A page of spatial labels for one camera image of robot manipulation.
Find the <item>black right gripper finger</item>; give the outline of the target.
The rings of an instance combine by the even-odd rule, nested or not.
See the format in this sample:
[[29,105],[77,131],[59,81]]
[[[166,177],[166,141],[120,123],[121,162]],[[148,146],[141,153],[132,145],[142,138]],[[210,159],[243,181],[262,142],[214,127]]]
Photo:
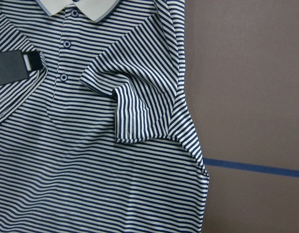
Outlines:
[[0,86],[27,79],[31,72],[41,69],[42,62],[38,51],[0,52]]

